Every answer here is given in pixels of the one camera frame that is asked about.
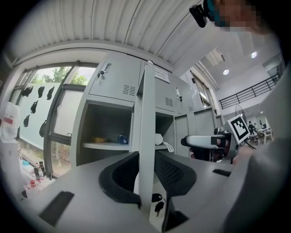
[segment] railing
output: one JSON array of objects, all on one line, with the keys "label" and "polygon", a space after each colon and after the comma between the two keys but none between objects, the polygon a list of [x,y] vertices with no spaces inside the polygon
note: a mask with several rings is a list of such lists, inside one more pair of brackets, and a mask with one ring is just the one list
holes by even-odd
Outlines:
[{"label": "railing", "polygon": [[232,96],[219,100],[222,109],[240,104],[244,101],[256,98],[257,96],[266,93],[274,88],[280,76],[274,75],[262,82],[257,83],[249,88],[244,89]]}]

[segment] blue object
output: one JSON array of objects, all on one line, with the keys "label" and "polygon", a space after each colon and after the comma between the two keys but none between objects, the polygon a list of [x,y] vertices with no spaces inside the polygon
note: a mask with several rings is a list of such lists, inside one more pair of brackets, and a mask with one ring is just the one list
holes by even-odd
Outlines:
[{"label": "blue object", "polygon": [[209,15],[214,17],[214,21],[216,22],[216,25],[219,27],[225,27],[226,23],[223,20],[221,20],[219,11],[215,10],[213,0],[207,0],[207,6],[209,10]]},{"label": "blue object", "polygon": [[128,144],[128,136],[125,134],[120,134],[118,137],[118,143],[122,145]]}]

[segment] yellow object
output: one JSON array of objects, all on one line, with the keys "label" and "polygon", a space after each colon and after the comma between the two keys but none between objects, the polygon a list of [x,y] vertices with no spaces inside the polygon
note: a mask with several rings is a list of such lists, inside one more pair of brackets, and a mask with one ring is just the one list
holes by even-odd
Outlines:
[{"label": "yellow object", "polygon": [[92,137],[92,140],[98,143],[105,142],[105,138],[102,138],[102,137]]}]

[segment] key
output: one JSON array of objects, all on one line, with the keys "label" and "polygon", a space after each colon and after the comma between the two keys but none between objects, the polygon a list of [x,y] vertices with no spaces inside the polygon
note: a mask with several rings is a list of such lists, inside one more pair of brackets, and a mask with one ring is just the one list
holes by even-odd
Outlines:
[{"label": "key", "polygon": [[164,203],[163,202],[159,202],[157,203],[156,207],[155,207],[155,212],[156,212],[156,216],[158,217],[160,214],[161,209],[164,207]]},{"label": "key", "polygon": [[160,195],[159,193],[153,193],[153,195],[151,196],[151,202],[154,203],[154,202],[159,202],[161,201],[163,198],[162,195]]}]

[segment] white bag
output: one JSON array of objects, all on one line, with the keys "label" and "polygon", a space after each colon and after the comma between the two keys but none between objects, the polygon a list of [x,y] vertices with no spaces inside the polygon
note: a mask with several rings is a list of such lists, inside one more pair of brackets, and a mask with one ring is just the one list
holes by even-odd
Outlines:
[{"label": "white bag", "polygon": [[17,136],[17,130],[20,126],[20,107],[8,102],[2,119],[2,135],[6,140],[11,140]]}]

